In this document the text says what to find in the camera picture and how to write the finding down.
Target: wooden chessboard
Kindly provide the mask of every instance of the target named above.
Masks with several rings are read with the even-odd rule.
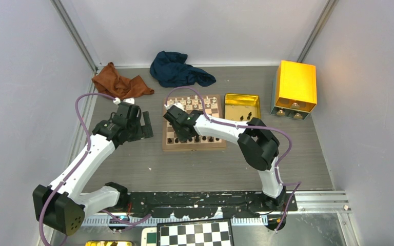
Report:
[[[223,112],[221,108],[220,95],[204,95],[202,96],[205,103],[206,113],[214,117],[222,118]],[[168,98],[168,104],[171,105],[176,101],[180,102],[189,114],[192,110],[203,110],[200,99],[194,95],[178,96]],[[187,151],[187,150],[220,150],[226,148],[226,141],[212,136],[192,137],[186,142],[180,142],[170,123],[163,118],[162,128],[162,149],[164,151]]]

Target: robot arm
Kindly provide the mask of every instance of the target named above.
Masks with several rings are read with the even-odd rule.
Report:
[[[171,123],[179,140],[186,141],[193,136],[212,136],[238,145],[247,163],[259,173],[262,181],[262,191],[268,196],[267,205],[273,209],[282,205],[286,187],[277,181],[274,171],[279,154],[279,141],[271,131],[236,128],[212,123],[203,115],[202,111],[193,110],[188,114],[179,102],[165,107],[167,112],[164,118]],[[232,121],[212,116],[209,116],[209,118],[236,126],[265,126],[258,118],[253,118],[249,122]]]
[[[141,126],[141,116],[145,125]],[[101,189],[81,195],[84,186],[112,152],[124,142],[137,141],[153,136],[148,112],[141,113],[139,106],[133,104],[133,98],[119,104],[116,113],[108,120],[102,120],[90,136],[91,148],[84,161],[69,176],[47,207],[44,224],[66,234],[74,234],[85,217],[98,211],[120,205],[124,207],[128,201],[127,188],[116,183],[107,183]],[[88,151],[86,145],[76,159],[58,178],[47,187],[39,184],[33,192],[35,215],[37,220],[49,195],[59,183],[75,167],[77,162]]]

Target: orange cloth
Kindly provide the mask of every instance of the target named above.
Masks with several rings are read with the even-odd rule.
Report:
[[[133,79],[119,75],[113,63],[108,63],[91,80],[100,93],[118,97],[120,100],[155,93],[153,89],[147,87],[139,75]]]

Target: chessboard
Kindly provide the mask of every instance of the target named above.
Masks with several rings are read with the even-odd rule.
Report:
[[[205,104],[205,111],[207,114],[218,118],[223,117],[220,95],[204,95],[202,98],[204,100],[203,103]],[[170,97],[168,98],[167,103],[171,105],[177,101],[185,107],[185,111],[188,114],[191,113],[192,110],[203,110],[202,102],[197,98],[197,96],[189,95]],[[215,138],[213,136],[197,136],[192,137],[185,142],[180,142],[173,127],[164,118],[162,134],[162,149],[164,151],[220,150],[225,149],[227,146],[225,140]]]
[[[229,219],[157,225],[157,246],[233,246]]]

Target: navy blue cloth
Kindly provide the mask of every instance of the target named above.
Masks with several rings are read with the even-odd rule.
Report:
[[[162,87],[194,85],[209,86],[216,82],[215,77],[203,69],[185,64],[187,54],[161,51],[150,66],[150,74]]]

